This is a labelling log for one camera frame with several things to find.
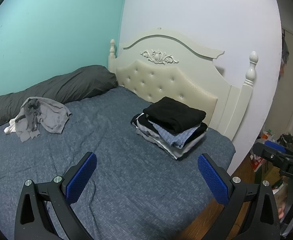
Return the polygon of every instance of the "bed post finial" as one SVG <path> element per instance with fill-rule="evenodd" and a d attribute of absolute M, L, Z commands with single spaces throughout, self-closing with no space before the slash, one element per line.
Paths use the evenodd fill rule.
<path fill-rule="evenodd" d="M 253 86 L 253 81 L 255 80 L 255 66 L 259 60 L 258 54 L 255 51 L 251 52 L 249 56 L 249 60 L 250 60 L 250 66 L 248 71 L 245 74 L 244 84 Z"/>
<path fill-rule="evenodd" d="M 109 71 L 112 73 L 115 73 L 115 69 L 114 69 L 114 61 L 115 61 L 115 49 L 114 49 L 114 44 L 115 41 L 114 39 L 112 39 L 110 41 L 110 55 L 109 55 Z"/>

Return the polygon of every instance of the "gray pillow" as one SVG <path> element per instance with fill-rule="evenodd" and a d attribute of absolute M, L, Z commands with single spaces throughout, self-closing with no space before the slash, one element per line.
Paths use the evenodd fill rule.
<path fill-rule="evenodd" d="M 101 95 L 116 86 L 115 74 L 99 65 L 82 67 L 72 73 L 55 76 L 24 91 L 0 96 L 0 126 L 17 116 L 28 97 L 50 98 L 66 104 Z"/>

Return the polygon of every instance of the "bed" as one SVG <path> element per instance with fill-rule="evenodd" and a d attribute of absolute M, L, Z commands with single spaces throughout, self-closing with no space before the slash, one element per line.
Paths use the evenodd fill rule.
<path fill-rule="evenodd" d="M 170 239 L 187 227 L 212 195 L 197 170 L 197 157 L 209 153 L 227 168 L 235 152 L 231 142 L 247 108 L 255 78 L 256 53 L 242 88 L 228 84 L 212 60 L 223 51 L 201 47 L 161 28 L 121 44 L 111 41 L 109 71 L 119 86 L 67 103 L 73 113 L 61 135 L 44 129 L 21 143 L 0 126 L 0 230 L 14 239 L 16 207 L 23 183 L 50 181 L 64 174 L 87 151 L 97 169 L 79 201 L 71 205 L 95 240 Z M 164 96 L 205 110 L 206 136 L 190 152 L 173 160 L 135 133 L 132 117 Z M 53 223 L 67 239 L 52 207 Z"/>

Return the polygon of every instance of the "stack of folded clothes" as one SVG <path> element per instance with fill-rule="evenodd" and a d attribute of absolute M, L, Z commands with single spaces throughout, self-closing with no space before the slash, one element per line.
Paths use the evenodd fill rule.
<path fill-rule="evenodd" d="M 133 117 L 136 133 L 162 148 L 175 160 L 200 141 L 208 129 L 205 111 L 164 97 Z"/>

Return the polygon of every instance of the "wooden floor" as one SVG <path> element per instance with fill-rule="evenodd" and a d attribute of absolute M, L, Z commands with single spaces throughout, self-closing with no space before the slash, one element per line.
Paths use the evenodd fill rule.
<path fill-rule="evenodd" d="M 253 183 L 254 172 L 250 165 L 250 157 L 247 156 L 237 170 L 233 173 L 232 177 L 237 176 L 242 181 Z M 248 209 L 249 202 L 244 203 L 239 216 L 230 231 L 227 239 L 234 238 L 244 220 L 246 211 Z M 207 205 L 200 215 L 182 232 L 180 232 L 173 240 L 201 240 L 205 233 L 210 229 L 215 222 L 219 214 L 223 209 L 223 205 L 218 204 L 214 199 Z"/>

